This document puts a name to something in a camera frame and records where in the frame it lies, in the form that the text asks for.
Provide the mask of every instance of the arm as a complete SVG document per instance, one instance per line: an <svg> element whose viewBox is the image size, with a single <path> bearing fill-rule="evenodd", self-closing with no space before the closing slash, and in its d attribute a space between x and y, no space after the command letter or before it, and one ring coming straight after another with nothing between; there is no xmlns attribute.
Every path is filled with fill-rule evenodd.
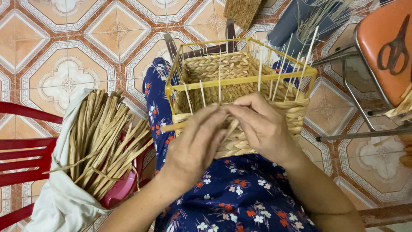
<svg viewBox="0 0 412 232"><path fill-rule="evenodd" d="M226 131L218 106L205 107L191 117L185 131L169 144L166 162L138 194L113 211L101 231L145 232L174 200L191 189L213 161Z"/></svg>
<svg viewBox="0 0 412 232"><path fill-rule="evenodd" d="M317 227L332 232L364 231L351 201L294 143L283 116L265 99L251 94L225 109L239 120L251 147L285 168L294 194Z"/></svg>

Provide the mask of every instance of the white cloth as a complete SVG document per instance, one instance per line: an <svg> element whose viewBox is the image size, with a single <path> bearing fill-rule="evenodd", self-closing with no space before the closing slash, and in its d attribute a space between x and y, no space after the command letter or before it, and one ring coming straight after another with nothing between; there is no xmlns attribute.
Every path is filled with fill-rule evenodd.
<svg viewBox="0 0 412 232"><path fill-rule="evenodd" d="M67 166L70 131L80 110L80 104L90 91L92 90L83 89L75 99L70 100L60 136L51 154L50 170ZM66 172L61 170L50 173L49 180L44 183L40 196L34 203L31 221L23 231L80 231L91 224L97 215L109 211L93 196L75 185Z"/></svg>

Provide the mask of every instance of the woman's left hand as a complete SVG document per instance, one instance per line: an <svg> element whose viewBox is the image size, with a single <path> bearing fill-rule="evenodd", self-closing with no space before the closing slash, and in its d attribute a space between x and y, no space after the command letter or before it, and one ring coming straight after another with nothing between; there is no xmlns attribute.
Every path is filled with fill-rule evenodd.
<svg viewBox="0 0 412 232"><path fill-rule="evenodd" d="M181 194L191 189L213 161L226 130L220 127L227 113L208 106L188 119L184 132L169 144L157 178L173 182Z"/></svg>

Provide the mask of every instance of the floral pattern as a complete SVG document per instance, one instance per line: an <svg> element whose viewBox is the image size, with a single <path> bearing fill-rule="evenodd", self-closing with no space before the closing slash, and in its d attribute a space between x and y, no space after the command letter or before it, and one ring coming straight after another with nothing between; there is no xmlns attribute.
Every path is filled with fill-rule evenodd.
<svg viewBox="0 0 412 232"><path fill-rule="evenodd" d="M174 132L161 131L162 125L172 123L164 95L169 69L163 58L156 58L143 81L157 173L175 137ZM247 154L214 160L195 186L157 217L155 231L318 230L295 201L285 170L259 154Z"/></svg>

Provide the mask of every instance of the braided weave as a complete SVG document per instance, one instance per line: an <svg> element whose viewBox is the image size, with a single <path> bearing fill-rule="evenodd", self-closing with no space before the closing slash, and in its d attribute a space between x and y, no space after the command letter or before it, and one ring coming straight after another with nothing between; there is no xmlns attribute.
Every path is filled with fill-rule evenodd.
<svg viewBox="0 0 412 232"><path fill-rule="evenodd" d="M258 76L259 74L259 60L254 58L248 52L234 52L229 54L211 55L206 57L193 57L184 60L183 69L185 70L185 82L196 83L199 80L202 82L219 79L219 65L220 78L229 79L246 76ZM268 66L263 66L262 75L276 74L276 71ZM281 80L275 94L275 101L269 103L278 109L285 112L285 121L288 126L289 134L297 141L299 139L300 131L304 123L304 116L306 114L307 106L309 105L309 98L303 92L299 92L298 99L295 101L297 89L292 86L288 89L288 82ZM221 86L221 103L234 102L237 98L247 94L256 92L258 90L257 82L225 85ZM260 94L269 99L270 81L263 81L260 86ZM189 98L193 107L193 112L203 108L202 93L200 89L189 90ZM206 105L218 102L218 87L204 88L204 97ZM173 115L173 123L178 123L191 116L190 109L187 102L187 96L184 92L176 94L175 112L182 112L182 114ZM248 144L244 132L238 126L233 133L221 144L218 149L218 156L229 157L242 154L256 153Z"/></svg>

